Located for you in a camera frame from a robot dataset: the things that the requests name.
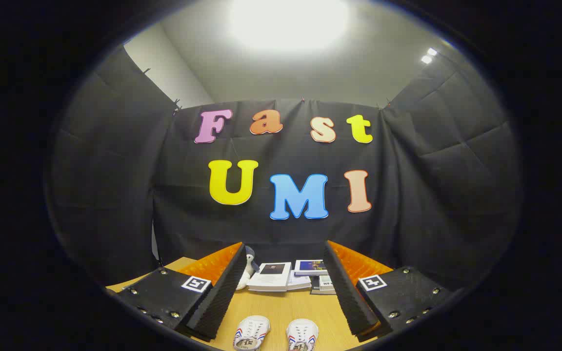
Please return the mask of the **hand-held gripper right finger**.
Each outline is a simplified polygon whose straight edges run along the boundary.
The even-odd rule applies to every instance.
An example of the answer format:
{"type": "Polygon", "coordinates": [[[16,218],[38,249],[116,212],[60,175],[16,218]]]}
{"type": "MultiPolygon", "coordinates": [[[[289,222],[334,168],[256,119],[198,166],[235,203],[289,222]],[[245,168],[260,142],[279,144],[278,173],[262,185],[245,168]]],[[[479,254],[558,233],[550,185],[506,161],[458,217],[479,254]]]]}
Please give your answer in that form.
{"type": "Polygon", "coordinates": [[[349,329],[361,342],[419,324],[455,294],[415,267],[392,269],[330,240],[323,261],[349,329]]]}

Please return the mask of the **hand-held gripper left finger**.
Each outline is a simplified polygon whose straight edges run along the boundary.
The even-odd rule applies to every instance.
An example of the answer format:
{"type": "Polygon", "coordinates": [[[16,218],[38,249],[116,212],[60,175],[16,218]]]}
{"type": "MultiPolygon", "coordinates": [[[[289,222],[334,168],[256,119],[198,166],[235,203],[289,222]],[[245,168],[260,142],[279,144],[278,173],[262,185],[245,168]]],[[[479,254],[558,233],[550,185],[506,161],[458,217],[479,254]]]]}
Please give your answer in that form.
{"type": "Polygon", "coordinates": [[[246,264],[246,246],[237,242],[178,270],[159,267],[116,296],[155,324],[210,341],[246,264]]]}

